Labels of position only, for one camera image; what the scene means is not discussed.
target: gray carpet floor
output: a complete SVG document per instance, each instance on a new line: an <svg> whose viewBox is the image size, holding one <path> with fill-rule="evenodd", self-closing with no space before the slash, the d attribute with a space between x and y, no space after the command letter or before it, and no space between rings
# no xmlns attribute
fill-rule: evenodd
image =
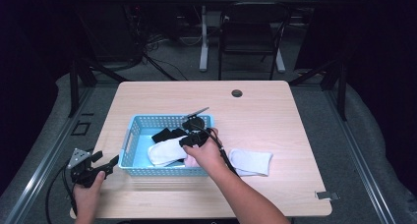
<svg viewBox="0 0 417 224"><path fill-rule="evenodd" d="M285 74L275 73L275 81L291 81L299 75L293 71L299 46L303 40L304 31L301 28L288 28L281 44L281 53L286 67ZM184 39L187 43L196 39ZM160 41L157 48L149 52L149 56L160 61L172 64L175 67L158 62L166 72L178 80L185 81L216 81L217 79L217 43L215 35L210 38L208 70L199 71L200 44L189 45L182 41ZM237 62L230 58L227 64L231 66ZM108 64L106 67L117 67ZM150 63L142 63L134 68L117 72L119 75L132 81L169 81ZM62 130L68 127L68 114L70 112L69 76L61 78L59 96L51 115L33 145L28 158L15 179L0 197L0 222L6 223L10 214L15 210L25 188L42 159L51 146L60 142L61 149L53 161L53 168L45 174L47 179L40 184L38 192L33 195L32 201L26 206L26 212L20 219L23 223L46 223L45 197L47 188L60 167L69 159L75 147L80 149L92 148L98 138L113 96L117 83L106 75L95 72L98 84L88 89L80 84L81 93L89 94L89 98L80 108L75 120L89 123L89 129L84 136L71 136L74 125L67 128L69 135L63 141L57 141L62 136ZM333 212L327 217L303 217L294 219L295 223L382 223L376 211L369 192L364 186L363 178L358 173L357 166L349 150L349 140L340 127L338 116L332 112L332 99L334 92L321 91L318 83L321 76L316 76L303 85L291 88L295 102L304 127L307 132L312 150L315 154L320 172L328 191L339 194L340 199L331 203ZM360 96L351 87L346 95L347 126L351 130L363 156L371 170L380 192L396 223L417 223L416 213L410 208L407 190L397 181L395 174L385 158L385 144L378 125L371 112L362 102ZM63 183L60 178L56 180L50 193L49 213L52 223L73 223L69 216L70 201L66 197ZM96 223L117 223L122 220L97 220ZM225 220L195 220L193 223L227 223ZM181 223L178 220L138 220L137 223Z"/></svg>

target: blue plastic basket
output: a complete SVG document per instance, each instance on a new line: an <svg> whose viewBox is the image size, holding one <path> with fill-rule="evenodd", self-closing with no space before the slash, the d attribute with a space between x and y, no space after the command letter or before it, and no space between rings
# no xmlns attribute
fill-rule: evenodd
<svg viewBox="0 0 417 224"><path fill-rule="evenodd" d="M155 167L148 157L148 148L154 145L152 136L165 128L182 128L186 115L134 115L119 154L119 167L131 176L207 176L201 167L184 167L183 162L174 162L165 167ZM211 115L199 115L207 128L214 127Z"/></svg>

